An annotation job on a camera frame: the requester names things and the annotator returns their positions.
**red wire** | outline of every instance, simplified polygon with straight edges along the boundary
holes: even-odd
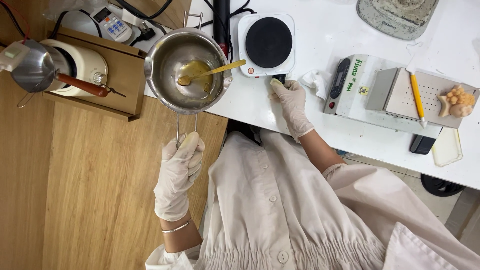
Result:
[[[25,17],[18,11],[16,10],[13,6],[9,5],[7,2],[5,2],[4,0],[0,0],[0,2],[4,3],[5,5],[7,5],[10,9],[12,9],[13,11],[15,11],[21,18],[22,20],[25,22],[25,24],[27,25],[27,32],[25,33],[25,37],[24,37],[24,40],[22,42],[22,44],[25,44],[25,41],[27,40],[28,38],[28,35],[30,34],[30,25],[28,24],[28,21],[25,19]]]

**gloved hand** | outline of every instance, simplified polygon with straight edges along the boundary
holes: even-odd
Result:
[[[283,118],[292,137],[298,138],[314,129],[305,115],[305,89],[297,81],[285,81],[285,86],[277,79],[270,81],[273,90],[280,98]]]
[[[205,150],[196,132],[182,134],[179,144],[177,150],[174,138],[162,149],[162,166],[154,189],[155,213],[166,221],[178,221],[187,214],[187,190],[200,175]]]

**silver bracelet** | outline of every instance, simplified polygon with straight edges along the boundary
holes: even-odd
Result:
[[[178,231],[178,230],[180,230],[180,229],[182,229],[182,228],[187,227],[187,226],[190,224],[191,221],[192,221],[192,219],[190,219],[189,221],[187,221],[187,223],[183,224],[182,226],[178,227],[177,229],[173,229],[173,230],[170,230],[170,231],[162,231],[162,233],[173,233],[173,232],[176,232],[176,231]]]

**white button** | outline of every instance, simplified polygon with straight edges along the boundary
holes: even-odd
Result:
[[[286,263],[288,261],[288,253],[282,251],[278,254],[278,261],[281,263]]]

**gold spoon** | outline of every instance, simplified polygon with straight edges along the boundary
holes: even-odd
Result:
[[[198,79],[198,78],[203,77],[203,76],[208,76],[208,75],[212,75],[212,74],[215,74],[215,73],[223,72],[225,70],[229,70],[229,69],[232,69],[232,68],[240,67],[240,66],[245,65],[246,63],[247,63],[246,60],[240,60],[240,61],[236,61],[236,62],[233,62],[231,64],[228,64],[228,65],[225,65],[223,67],[219,67],[219,68],[216,68],[214,70],[210,70],[209,72],[205,72],[204,74],[197,75],[197,76],[194,76],[194,77],[190,77],[188,75],[187,76],[182,76],[182,77],[179,78],[178,83],[181,86],[188,86],[188,85],[190,85],[190,83],[194,79]]]

